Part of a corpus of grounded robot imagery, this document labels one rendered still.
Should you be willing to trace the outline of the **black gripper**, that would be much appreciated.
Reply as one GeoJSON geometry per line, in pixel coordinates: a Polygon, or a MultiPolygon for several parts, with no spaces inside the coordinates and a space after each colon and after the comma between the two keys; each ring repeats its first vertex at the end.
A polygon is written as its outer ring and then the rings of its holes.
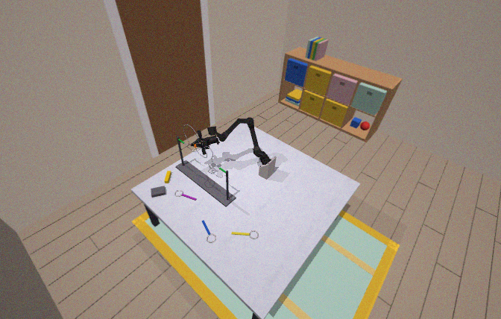
{"type": "Polygon", "coordinates": [[[202,134],[201,134],[201,131],[200,131],[200,130],[197,130],[197,133],[198,133],[199,138],[198,138],[196,141],[194,141],[194,142],[191,144],[191,146],[194,146],[194,144],[196,144],[196,145],[197,145],[197,147],[202,148],[201,150],[202,150],[202,153],[203,153],[203,155],[204,155],[204,154],[206,154],[205,149],[204,149],[204,147],[203,147],[203,145],[202,145],[202,143],[203,143],[202,141],[203,141],[204,139],[202,139],[202,138],[201,138],[201,137],[202,137],[202,134]],[[199,143],[198,143],[198,140],[199,140],[199,143]],[[202,140],[202,141],[201,141],[201,140],[202,140]],[[198,144],[197,144],[197,143],[198,143],[198,144]]]}

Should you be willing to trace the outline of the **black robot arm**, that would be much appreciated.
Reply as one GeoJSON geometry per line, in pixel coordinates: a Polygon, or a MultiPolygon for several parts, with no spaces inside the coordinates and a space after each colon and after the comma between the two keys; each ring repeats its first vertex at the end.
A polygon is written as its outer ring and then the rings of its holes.
{"type": "Polygon", "coordinates": [[[251,137],[252,137],[252,140],[253,140],[253,154],[256,155],[256,157],[260,157],[260,161],[263,165],[266,165],[268,162],[271,161],[271,159],[268,157],[268,155],[264,152],[264,151],[261,151],[260,150],[260,147],[258,145],[258,142],[257,142],[257,138],[256,138],[256,133],[255,133],[255,130],[254,130],[254,121],[252,118],[247,118],[247,119],[237,119],[226,131],[224,131],[222,134],[220,133],[217,133],[217,130],[216,130],[216,126],[215,127],[208,127],[207,130],[208,130],[208,133],[209,135],[211,135],[210,139],[204,139],[202,142],[203,142],[203,147],[205,147],[205,149],[209,149],[209,145],[213,144],[213,143],[217,143],[217,145],[220,143],[218,140],[220,140],[221,142],[224,142],[226,140],[226,138],[229,136],[229,134],[239,125],[239,124],[247,124],[249,129],[250,129],[250,134],[251,134],[251,137]],[[214,135],[214,136],[213,136],[214,135]],[[217,138],[217,137],[218,138],[217,138]],[[211,140],[211,144],[209,143],[209,141],[211,140]],[[207,146],[207,147],[206,147],[207,146]]]}

